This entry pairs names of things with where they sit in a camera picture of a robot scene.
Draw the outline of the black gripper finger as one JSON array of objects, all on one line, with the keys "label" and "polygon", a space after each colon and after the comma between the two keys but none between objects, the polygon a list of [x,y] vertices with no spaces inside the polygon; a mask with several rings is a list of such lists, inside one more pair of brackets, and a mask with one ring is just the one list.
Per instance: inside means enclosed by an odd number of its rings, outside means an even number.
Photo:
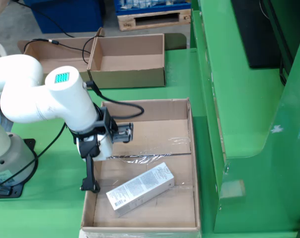
[{"label": "black gripper finger", "polygon": [[86,156],[86,172],[87,177],[82,180],[80,189],[82,191],[91,191],[93,193],[100,192],[100,186],[94,176],[94,163],[90,155]]}]

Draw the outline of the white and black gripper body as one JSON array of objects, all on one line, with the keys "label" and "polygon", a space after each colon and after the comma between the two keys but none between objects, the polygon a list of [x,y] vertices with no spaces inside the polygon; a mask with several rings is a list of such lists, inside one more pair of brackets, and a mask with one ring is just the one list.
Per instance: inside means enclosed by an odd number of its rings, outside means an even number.
[{"label": "white and black gripper body", "polygon": [[83,140],[76,138],[75,141],[76,141],[77,150],[83,160],[85,160],[86,156],[84,155],[84,153],[82,153],[82,151],[84,150],[84,145],[88,145],[89,142],[97,143],[98,154],[96,156],[92,156],[94,162],[104,161],[112,154],[113,144],[108,134],[91,135],[89,137],[84,138]]}]

